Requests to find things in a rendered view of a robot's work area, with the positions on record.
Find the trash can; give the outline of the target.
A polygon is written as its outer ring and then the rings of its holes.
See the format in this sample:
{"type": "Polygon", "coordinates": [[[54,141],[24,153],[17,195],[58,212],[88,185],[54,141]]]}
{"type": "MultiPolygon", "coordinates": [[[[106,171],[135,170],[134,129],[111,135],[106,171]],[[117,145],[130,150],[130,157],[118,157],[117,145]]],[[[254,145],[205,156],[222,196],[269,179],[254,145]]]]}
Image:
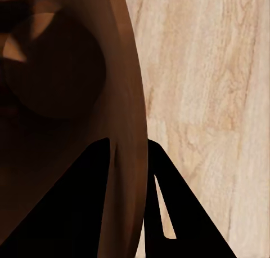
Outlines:
{"type": "Polygon", "coordinates": [[[0,0],[0,244],[105,137],[97,258],[135,258],[149,139],[126,0],[0,0]]]}

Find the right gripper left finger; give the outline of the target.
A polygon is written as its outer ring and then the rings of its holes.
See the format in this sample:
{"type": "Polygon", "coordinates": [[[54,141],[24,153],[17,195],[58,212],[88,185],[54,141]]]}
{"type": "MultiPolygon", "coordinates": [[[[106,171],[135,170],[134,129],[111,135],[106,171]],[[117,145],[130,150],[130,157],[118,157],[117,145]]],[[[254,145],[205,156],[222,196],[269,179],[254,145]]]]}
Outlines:
{"type": "Polygon", "coordinates": [[[89,144],[0,244],[0,258],[97,258],[109,162],[108,137],[89,144]]]}

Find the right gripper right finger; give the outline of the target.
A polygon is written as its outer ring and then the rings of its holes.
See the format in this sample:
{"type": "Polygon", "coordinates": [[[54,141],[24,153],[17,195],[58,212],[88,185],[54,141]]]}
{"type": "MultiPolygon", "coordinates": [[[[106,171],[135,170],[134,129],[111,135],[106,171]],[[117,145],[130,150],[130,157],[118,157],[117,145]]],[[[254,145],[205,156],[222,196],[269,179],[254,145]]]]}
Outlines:
{"type": "Polygon", "coordinates": [[[163,147],[148,140],[146,258],[237,258],[163,147]],[[155,177],[177,239],[163,233],[155,177]]]}

